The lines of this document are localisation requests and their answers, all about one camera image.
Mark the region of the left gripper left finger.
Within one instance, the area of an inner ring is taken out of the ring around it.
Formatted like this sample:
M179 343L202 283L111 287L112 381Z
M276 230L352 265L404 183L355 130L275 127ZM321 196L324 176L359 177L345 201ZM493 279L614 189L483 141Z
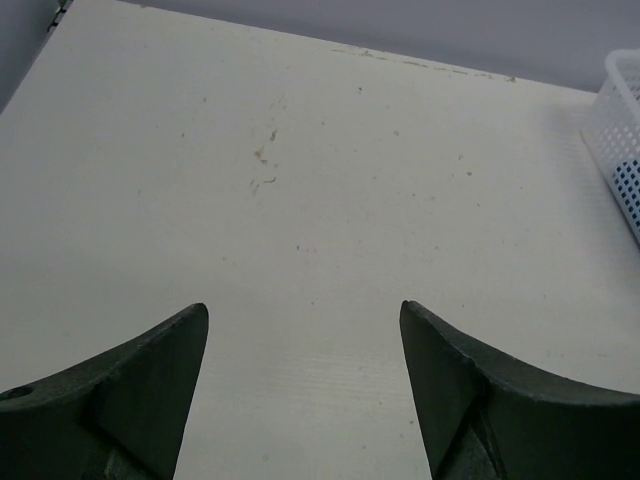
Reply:
M207 342L193 304L143 334L1 395L4 479L171 479Z

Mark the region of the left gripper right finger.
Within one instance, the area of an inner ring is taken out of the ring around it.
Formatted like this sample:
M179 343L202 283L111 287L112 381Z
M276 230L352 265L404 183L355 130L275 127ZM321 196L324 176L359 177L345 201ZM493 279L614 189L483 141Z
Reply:
M638 395L529 365L415 301L399 324L432 478L638 478Z

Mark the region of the blue towel black trim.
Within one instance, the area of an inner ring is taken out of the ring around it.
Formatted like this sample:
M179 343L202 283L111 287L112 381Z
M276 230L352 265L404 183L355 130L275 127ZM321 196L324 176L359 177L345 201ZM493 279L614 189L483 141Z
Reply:
M614 170L613 190L623 211L639 215L639 159L624 161Z

